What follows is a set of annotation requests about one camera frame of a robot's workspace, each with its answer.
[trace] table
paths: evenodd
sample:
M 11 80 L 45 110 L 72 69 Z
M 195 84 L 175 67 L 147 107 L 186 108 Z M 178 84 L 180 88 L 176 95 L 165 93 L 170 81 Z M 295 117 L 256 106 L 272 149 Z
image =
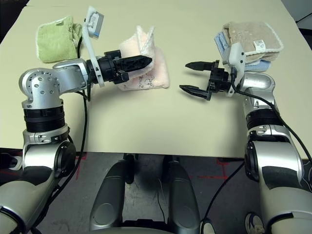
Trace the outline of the table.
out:
M 312 151 L 312 112 L 308 104 L 312 98 L 312 52 L 280 0 L 76 3 L 30 0 L 0 45 L 0 147 L 23 146 L 21 102 L 25 96 L 18 87 L 20 75 L 27 69 L 53 66 L 36 57 L 37 27 L 66 15 L 72 15 L 74 22 L 82 22 L 90 4 L 105 15 L 99 39 L 92 40 L 96 54 L 117 49 L 135 32 L 136 25 L 146 31 L 154 25 L 155 44 L 164 52 L 171 85 L 168 89 L 130 92 L 120 91 L 113 84 L 104 88 L 95 85 L 85 151 L 243 157 L 247 128 L 242 97 L 228 98 L 219 93 L 208 102 L 179 88 L 180 84 L 206 88 L 209 73 L 194 72 L 184 65 L 220 59 L 214 36 L 231 20 L 263 20 L 280 36 L 285 49 L 267 74 L 276 81 L 274 95 L 282 117 Z M 89 58 L 86 49 L 82 50 L 82 58 Z M 79 149 L 84 121 L 82 99 L 77 94 L 61 97 L 66 122 Z

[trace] blue towel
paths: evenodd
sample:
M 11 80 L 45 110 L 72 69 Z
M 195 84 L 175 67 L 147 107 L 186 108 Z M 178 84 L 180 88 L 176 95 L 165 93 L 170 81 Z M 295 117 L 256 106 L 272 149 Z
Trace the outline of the blue towel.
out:
M 215 38 L 214 41 L 216 42 L 216 45 L 218 47 L 218 50 L 222 56 L 222 59 L 224 60 L 224 54 L 225 50 L 229 49 L 230 46 L 225 40 L 225 37 L 222 32 L 219 32 Z M 245 65 L 245 71 L 251 71 L 251 72 L 264 72 L 268 70 L 270 67 L 271 62 L 265 61 L 265 60 L 260 60 L 259 62 L 252 62 L 250 64 Z

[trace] towel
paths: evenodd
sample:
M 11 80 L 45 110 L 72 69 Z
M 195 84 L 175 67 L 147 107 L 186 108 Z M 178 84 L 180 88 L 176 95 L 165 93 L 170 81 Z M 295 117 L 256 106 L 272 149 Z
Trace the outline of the towel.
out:
M 141 26 L 136 27 L 136 33 L 119 46 L 121 57 L 137 55 L 148 56 L 153 61 L 145 68 L 129 72 L 129 81 L 119 84 L 123 90 L 141 90 L 169 87 L 169 76 L 161 49 L 154 44 L 154 27 L 146 34 Z
M 42 62 L 77 58 L 77 45 L 82 26 L 73 23 L 72 16 L 40 25 L 36 35 L 37 57 Z
M 241 43 L 247 63 L 261 59 L 273 61 L 284 48 L 277 33 L 264 22 L 229 22 L 223 26 L 222 32 L 229 45 Z
M 221 57 L 223 60 L 226 60 L 226 54 L 230 51 L 230 46 L 228 45 L 224 34 L 222 32 L 219 32 L 215 38 L 214 41 L 216 42 L 216 45 L 218 47 L 218 50 L 221 54 Z M 245 65 L 245 71 L 251 71 L 251 72 L 264 72 L 268 70 L 270 67 L 271 62 L 265 61 L 265 60 L 257 60 L 254 62 L 246 63 Z

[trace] towel label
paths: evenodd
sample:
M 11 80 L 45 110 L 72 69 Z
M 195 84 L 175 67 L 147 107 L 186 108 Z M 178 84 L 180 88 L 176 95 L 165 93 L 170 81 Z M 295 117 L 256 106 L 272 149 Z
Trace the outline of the towel label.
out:
M 254 44 L 254 47 L 255 47 L 255 50 L 256 51 L 259 51 L 259 50 L 265 50 L 265 43 L 263 40 L 254 40 L 253 41 L 253 44 Z

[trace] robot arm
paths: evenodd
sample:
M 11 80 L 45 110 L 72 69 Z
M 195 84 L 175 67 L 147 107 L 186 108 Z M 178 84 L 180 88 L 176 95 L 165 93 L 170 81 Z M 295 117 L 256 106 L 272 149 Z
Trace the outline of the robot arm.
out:
M 97 57 L 102 82 L 129 80 L 128 72 L 146 67 L 145 56 L 121 58 L 120 51 Z M 61 178 L 75 166 L 76 149 L 67 138 L 63 100 L 60 95 L 87 89 L 98 83 L 90 60 L 74 59 L 53 69 L 26 71 L 19 87 L 27 96 L 22 102 L 26 129 L 23 131 L 23 174 L 18 181 L 0 187 L 0 233 L 27 233 Z
M 277 110 L 273 96 L 275 82 L 262 73 L 244 73 L 245 59 L 239 43 L 232 45 L 224 62 L 231 74 L 216 62 L 191 62 L 194 70 L 210 70 L 206 90 L 180 85 L 187 93 L 210 100 L 212 93 L 235 92 L 243 101 L 247 122 L 245 153 L 246 175 L 259 183 L 263 223 L 269 233 L 310 233 L 312 230 L 312 193 L 302 189 L 303 166 L 290 132 L 271 106 Z

